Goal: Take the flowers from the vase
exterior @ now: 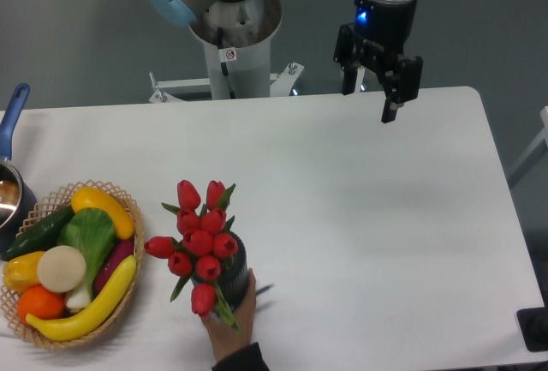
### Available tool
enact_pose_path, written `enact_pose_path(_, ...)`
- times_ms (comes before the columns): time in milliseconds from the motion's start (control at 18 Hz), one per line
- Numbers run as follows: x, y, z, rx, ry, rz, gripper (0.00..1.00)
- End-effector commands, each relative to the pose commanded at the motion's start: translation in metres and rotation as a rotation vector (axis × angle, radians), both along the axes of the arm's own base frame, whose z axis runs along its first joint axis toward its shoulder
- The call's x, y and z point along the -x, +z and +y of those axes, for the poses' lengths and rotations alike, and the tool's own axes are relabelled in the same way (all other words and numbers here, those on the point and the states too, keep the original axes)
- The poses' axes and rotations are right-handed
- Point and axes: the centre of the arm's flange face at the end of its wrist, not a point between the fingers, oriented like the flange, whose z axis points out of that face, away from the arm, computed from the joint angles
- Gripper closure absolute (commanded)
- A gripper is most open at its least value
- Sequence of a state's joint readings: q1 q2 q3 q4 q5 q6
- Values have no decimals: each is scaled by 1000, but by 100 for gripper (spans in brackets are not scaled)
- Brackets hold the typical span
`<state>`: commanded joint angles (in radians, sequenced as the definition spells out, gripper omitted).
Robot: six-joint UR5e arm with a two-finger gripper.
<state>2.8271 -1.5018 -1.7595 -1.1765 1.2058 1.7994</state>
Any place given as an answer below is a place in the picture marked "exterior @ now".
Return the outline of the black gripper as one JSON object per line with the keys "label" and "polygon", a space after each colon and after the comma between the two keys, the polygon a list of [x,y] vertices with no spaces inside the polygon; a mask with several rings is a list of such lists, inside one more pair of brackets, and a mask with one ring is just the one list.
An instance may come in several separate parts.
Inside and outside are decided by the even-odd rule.
{"label": "black gripper", "polygon": [[333,54],[343,74],[341,93],[360,92],[364,68],[369,69],[383,85],[386,97],[381,122],[390,123],[396,120],[397,111],[417,99],[419,93],[423,58],[403,54],[417,1],[354,0],[354,4],[354,24],[339,27]]}

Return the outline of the dark sleeve forearm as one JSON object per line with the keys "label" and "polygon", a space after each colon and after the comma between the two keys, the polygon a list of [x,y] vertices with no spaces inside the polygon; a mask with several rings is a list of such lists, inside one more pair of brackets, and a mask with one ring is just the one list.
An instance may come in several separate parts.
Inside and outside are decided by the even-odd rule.
{"label": "dark sleeve forearm", "polygon": [[217,362],[212,371],[269,371],[259,343],[255,342]]}

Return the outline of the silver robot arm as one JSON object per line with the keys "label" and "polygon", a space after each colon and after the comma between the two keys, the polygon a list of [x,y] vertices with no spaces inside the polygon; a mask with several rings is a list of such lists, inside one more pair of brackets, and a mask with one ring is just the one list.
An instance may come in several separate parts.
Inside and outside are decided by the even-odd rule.
{"label": "silver robot arm", "polygon": [[354,92],[360,68],[373,72],[385,95],[382,123],[418,98],[423,58],[408,57],[418,0],[354,0],[354,20],[339,27],[333,60],[343,72],[342,94]]}

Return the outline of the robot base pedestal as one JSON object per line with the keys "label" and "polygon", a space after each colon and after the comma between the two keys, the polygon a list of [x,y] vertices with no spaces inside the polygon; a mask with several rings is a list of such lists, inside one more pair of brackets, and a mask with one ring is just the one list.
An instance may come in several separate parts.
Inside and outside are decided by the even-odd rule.
{"label": "robot base pedestal", "polygon": [[271,39],[282,20],[279,0],[148,1],[201,42],[214,99],[270,96]]}

